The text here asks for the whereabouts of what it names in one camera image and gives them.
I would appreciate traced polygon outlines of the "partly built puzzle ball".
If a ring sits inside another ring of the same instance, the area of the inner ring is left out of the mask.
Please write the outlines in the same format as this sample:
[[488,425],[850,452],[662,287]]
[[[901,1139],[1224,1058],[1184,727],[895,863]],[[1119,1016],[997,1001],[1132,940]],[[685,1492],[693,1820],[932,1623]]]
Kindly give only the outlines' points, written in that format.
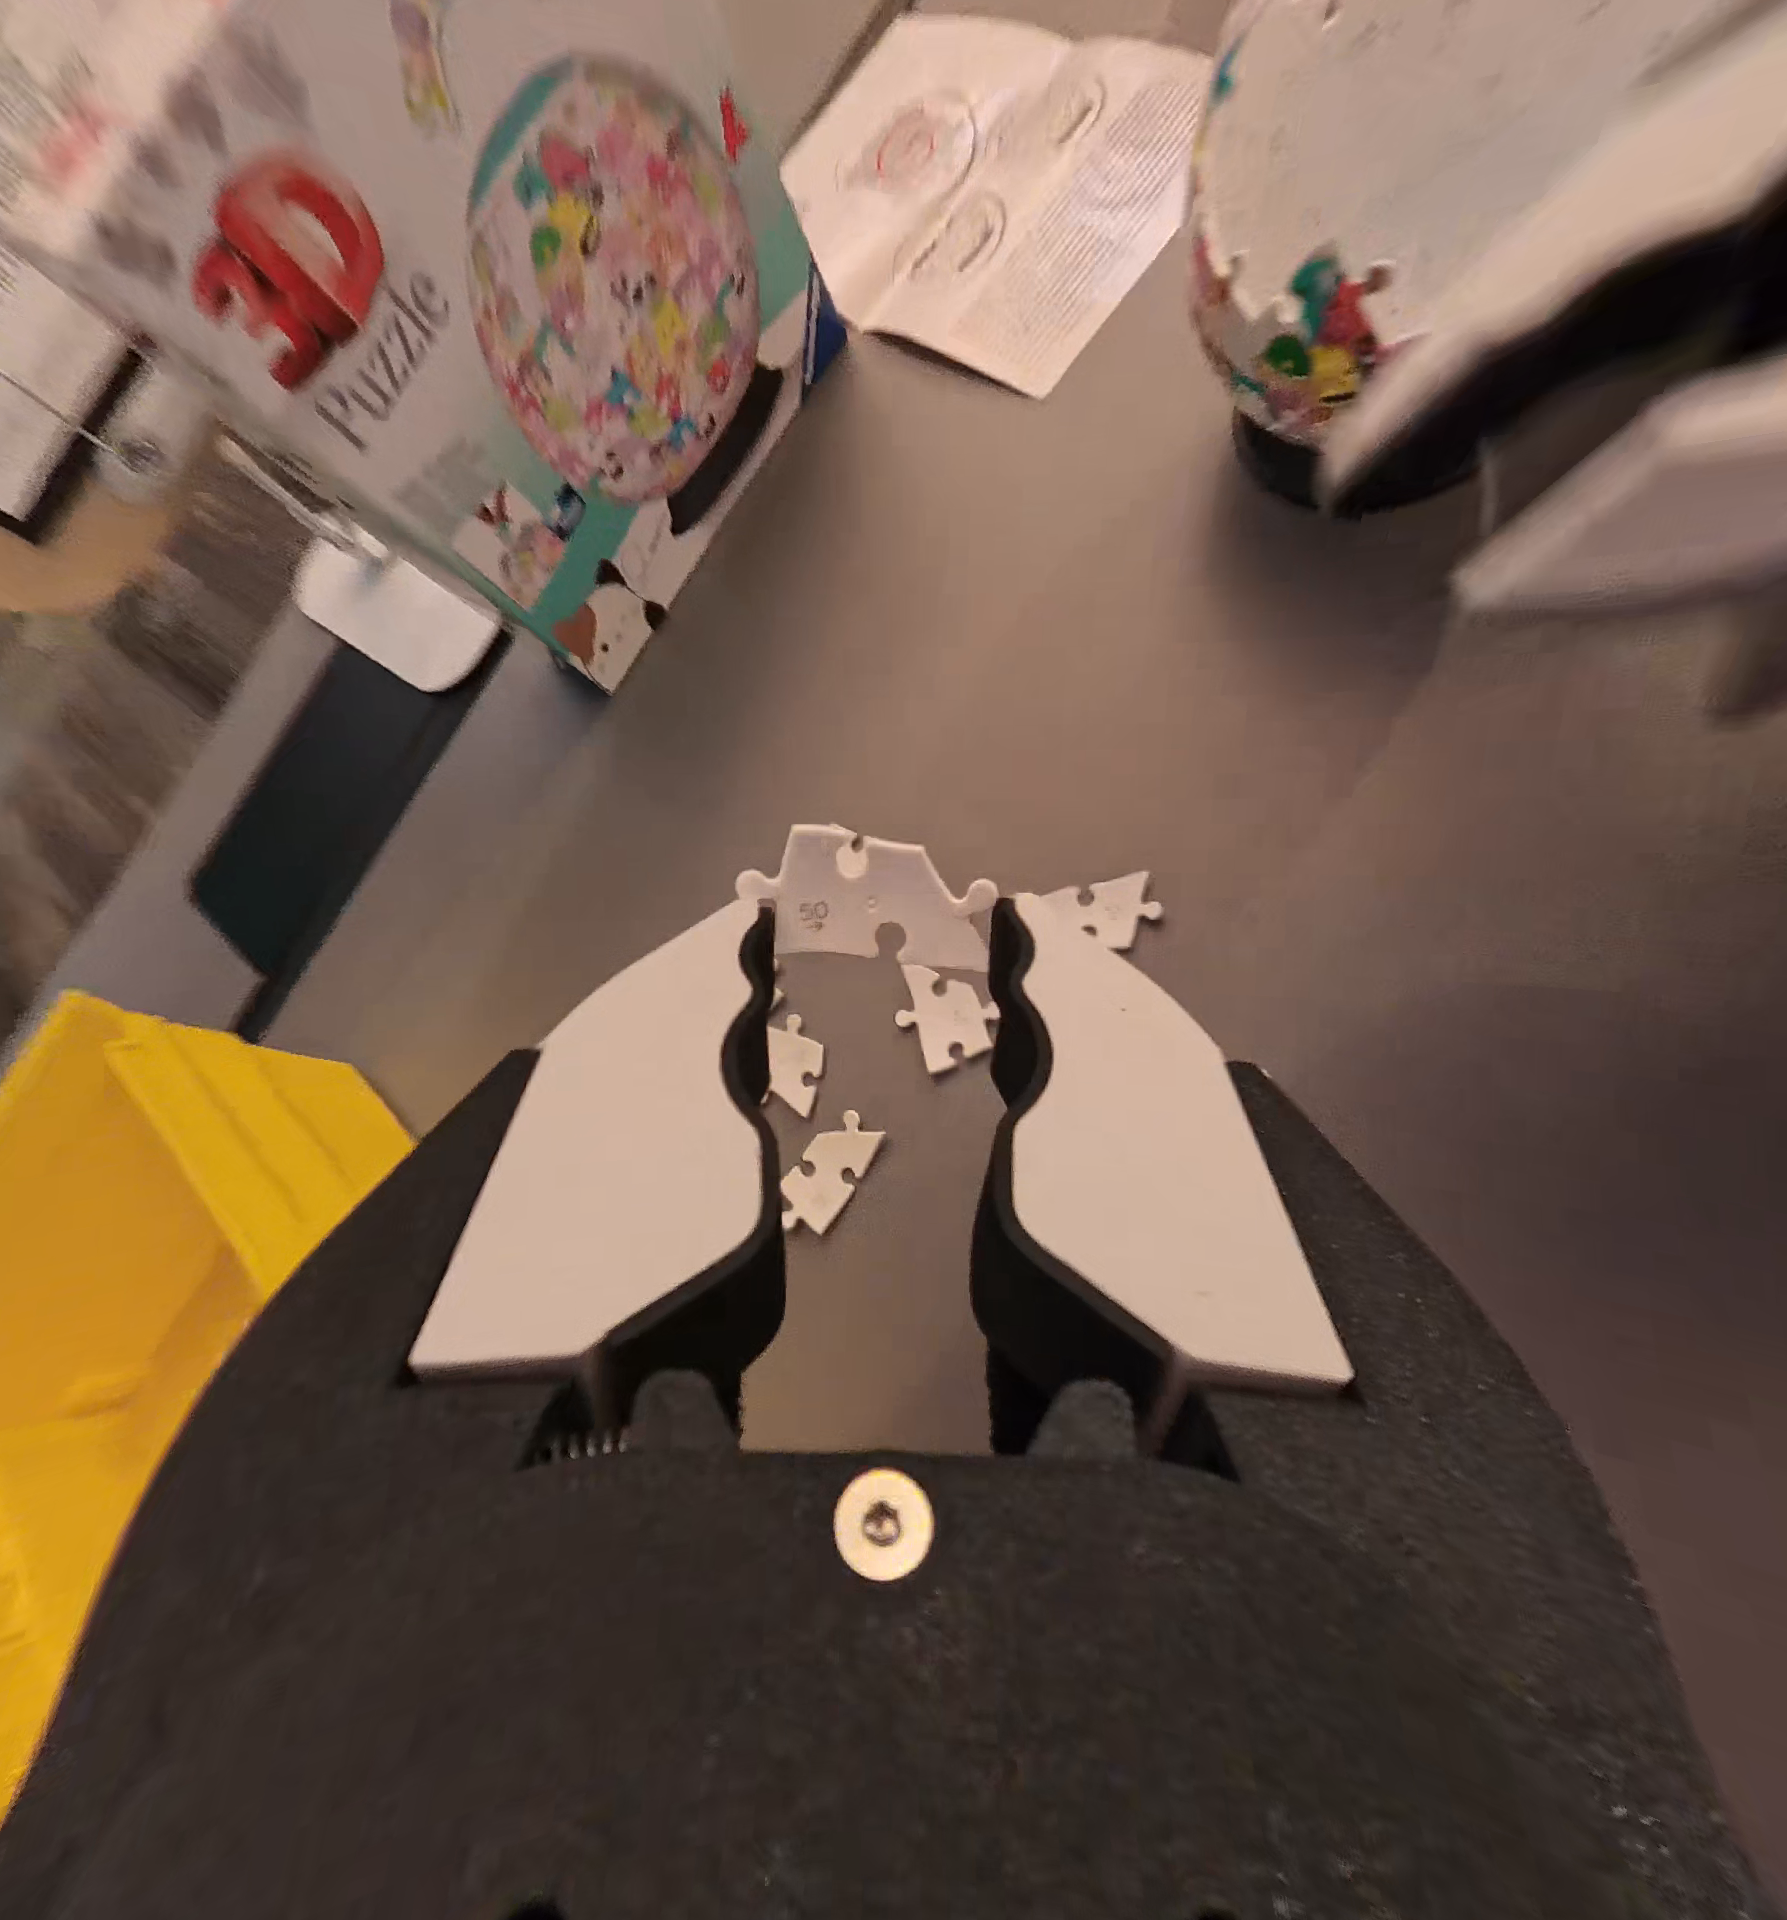
[[1235,5],[1192,152],[1192,325],[1241,442],[1312,468],[1459,270],[1721,2]]

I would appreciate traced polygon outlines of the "folded instruction leaflet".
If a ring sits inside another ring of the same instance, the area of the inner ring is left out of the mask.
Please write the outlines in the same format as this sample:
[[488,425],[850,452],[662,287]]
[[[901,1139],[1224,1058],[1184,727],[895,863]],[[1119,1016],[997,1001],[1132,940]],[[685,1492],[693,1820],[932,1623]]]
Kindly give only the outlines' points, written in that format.
[[1049,397],[1177,232],[1215,60],[905,12],[783,161],[843,324]]

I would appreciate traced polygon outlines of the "black framed printed sheet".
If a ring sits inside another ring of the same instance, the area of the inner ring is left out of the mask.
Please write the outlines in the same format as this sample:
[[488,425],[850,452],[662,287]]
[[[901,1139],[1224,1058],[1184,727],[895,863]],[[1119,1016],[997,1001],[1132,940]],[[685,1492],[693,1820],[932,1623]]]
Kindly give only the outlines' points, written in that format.
[[87,130],[82,44],[101,5],[0,2],[0,528],[44,540],[138,370],[106,322],[13,250],[54,134]]

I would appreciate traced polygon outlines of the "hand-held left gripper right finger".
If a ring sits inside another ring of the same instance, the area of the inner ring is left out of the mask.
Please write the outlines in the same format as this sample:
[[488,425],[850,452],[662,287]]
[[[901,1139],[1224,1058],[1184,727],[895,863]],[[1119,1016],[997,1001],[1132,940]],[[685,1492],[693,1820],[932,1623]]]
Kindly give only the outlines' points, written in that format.
[[989,1443],[1103,1381],[1141,1449],[1201,1449],[1205,1388],[1337,1397],[1347,1341],[1231,1061],[1049,898],[989,920],[1001,1120],[981,1176]]

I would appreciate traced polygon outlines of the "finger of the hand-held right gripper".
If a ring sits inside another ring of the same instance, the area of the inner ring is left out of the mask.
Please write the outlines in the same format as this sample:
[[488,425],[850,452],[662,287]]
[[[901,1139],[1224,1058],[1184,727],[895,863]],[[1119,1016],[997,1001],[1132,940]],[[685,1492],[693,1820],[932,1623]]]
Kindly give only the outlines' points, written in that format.
[[1787,707],[1787,351],[1662,394],[1451,579],[1462,614],[1611,625],[1722,618],[1706,706]]
[[1333,430],[1319,503],[1394,506],[1551,394],[1711,325],[1722,365],[1787,349],[1787,30],[1686,39],[1648,74]]

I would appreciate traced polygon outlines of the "black ball stand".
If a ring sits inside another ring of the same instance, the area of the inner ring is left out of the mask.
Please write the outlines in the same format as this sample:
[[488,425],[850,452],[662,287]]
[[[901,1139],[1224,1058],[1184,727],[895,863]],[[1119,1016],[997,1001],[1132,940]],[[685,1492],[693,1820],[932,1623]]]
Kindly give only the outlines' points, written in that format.
[[[1280,498],[1301,511],[1323,511],[1315,497],[1319,449],[1290,442],[1250,420],[1240,409],[1231,414],[1231,441],[1241,471],[1268,497]],[[1328,508],[1345,519],[1392,513],[1432,501],[1474,479],[1479,468],[1479,449],[1462,454],[1408,454],[1395,468],[1385,468],[1370,479],[1361,479],[1361,491],[1347,506]]]

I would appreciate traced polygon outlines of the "printed puzzle box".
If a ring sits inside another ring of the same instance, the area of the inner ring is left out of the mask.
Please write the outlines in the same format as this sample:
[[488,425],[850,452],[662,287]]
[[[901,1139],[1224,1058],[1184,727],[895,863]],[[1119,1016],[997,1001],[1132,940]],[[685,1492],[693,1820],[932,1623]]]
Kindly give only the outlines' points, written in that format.
[[616,693],[841,346],[714,5],[61,9],[28,258]]

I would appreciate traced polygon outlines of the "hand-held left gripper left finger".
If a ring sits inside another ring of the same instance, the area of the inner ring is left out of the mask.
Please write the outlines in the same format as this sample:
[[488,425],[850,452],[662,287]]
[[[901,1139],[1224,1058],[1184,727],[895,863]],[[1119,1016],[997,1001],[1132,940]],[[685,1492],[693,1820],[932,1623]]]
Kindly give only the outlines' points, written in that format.
[[762,1115],[773,909],[734,899],[617,972],[539,1044],[408,1355],[422,1382],[573,1385],[626,1426],[696,1373],[739,1424],[785,1320],[777,1145]]

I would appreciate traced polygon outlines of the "yellow plastic bin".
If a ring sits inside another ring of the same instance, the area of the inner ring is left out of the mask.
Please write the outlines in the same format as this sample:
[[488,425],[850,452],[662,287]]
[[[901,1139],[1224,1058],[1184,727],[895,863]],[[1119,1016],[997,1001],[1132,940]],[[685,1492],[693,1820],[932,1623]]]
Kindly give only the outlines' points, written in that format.
[[200,1394],[413,1147],[347,1064],[82,991],[0,1076],[0,1824]]

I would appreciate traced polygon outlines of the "white puzzle pieces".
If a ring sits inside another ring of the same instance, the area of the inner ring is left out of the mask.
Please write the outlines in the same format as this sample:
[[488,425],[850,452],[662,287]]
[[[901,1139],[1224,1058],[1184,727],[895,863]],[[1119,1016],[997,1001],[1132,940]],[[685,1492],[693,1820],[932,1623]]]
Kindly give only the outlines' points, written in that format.
[[[1061,925],[1122,954],[1147,925],[1156,925],[1164,914],[1151,891],[1149,871],[1071,884],[1045,895],[1045,903]],[[900,973],[905,1002],[891,1019],[916,1045],[930,1083],[991,1053],[998,1010],[969,972],[901,962]],[[785,1020],[768,1022],[766,1051],[766,1097],[808,1121],[825,1074],[825,1047],[804,1033],[801,1015],[785,1015]],[[867,1127],[855,1110],[843,1112],[836,1125],[810,1134],[783,1176],[785,1228],[823,1237],[850,1203],[882,1143],[885,1134]]]

